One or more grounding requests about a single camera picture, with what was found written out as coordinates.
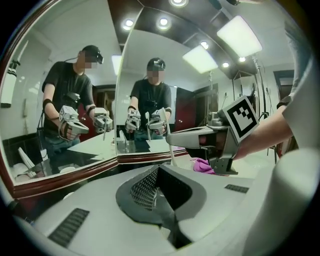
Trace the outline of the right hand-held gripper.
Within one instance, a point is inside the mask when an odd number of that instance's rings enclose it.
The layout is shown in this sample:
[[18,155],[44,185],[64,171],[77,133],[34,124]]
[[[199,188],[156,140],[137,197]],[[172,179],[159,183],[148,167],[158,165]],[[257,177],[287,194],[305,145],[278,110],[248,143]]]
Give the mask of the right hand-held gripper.
[[173,132],[166,136],[170,146],[185,148],[188,154],[209,166],[206,173],[233,176],[232,167],[241,142],[259,125],[256,112],[247,96],[209,114],[207,124]]

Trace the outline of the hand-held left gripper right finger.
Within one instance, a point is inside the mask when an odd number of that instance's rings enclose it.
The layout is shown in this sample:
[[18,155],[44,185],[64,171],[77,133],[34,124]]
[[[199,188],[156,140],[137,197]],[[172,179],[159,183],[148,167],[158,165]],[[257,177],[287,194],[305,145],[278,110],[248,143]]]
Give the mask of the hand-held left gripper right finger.
[[244,200],[250,178],[204,174],[171,165],[158,167],[161,249],[197,242],[220,225]]

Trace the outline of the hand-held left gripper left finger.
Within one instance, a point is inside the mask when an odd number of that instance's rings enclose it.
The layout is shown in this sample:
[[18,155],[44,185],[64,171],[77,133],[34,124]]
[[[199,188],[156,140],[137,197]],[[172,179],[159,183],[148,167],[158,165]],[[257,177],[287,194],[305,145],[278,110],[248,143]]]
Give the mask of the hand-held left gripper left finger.
[[156,225],[140,224],[119,209],[116,191],[149,166],[89,182],[46,210],[34,228],[48,237],[74,210],[88,215],[67,249],[82,256],[167,256],[176,251]]

